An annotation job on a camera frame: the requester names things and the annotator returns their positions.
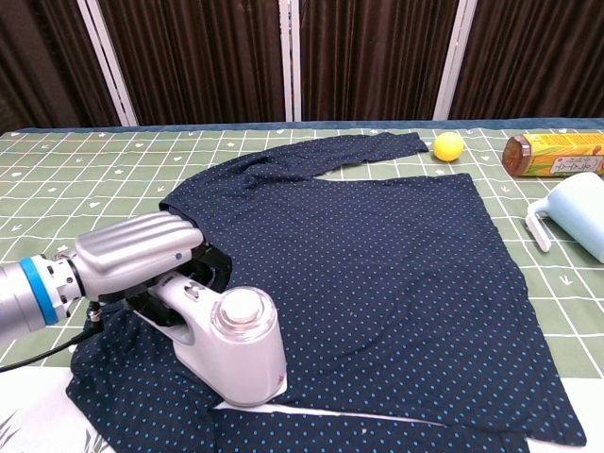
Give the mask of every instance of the yellow ball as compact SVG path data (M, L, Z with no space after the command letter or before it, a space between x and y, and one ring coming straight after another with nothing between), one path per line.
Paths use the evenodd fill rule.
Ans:
M456 132L444 132L434 141L434 156L437 159L450 162L461 156L464 143L460 134Z

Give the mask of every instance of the cutting mat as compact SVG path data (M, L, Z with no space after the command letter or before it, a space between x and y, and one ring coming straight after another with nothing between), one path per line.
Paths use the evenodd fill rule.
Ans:
M358 128L7 133L0 137L0 265L40 253L52 256L71 246L81 233L157 210L158 202L184 178L242 154L383 130L417 131L430 148L435 137L445 131ZM526 132L524 129L458 131L467 148L455 163L439 162L426 153L346 166L320 177L352 180L471 175L527 279L530 301L561 377L604 379L604 265L549 221L545 223L554 244L549 253L542 253L524 224L528 203L547 195L560 179L512 178L501 167L507 139ZM72 312L56 326L0 345L0 366L27 359L75 336L83 326L86 303L77 304ZM65 350L32 366L68 367L71 354Z

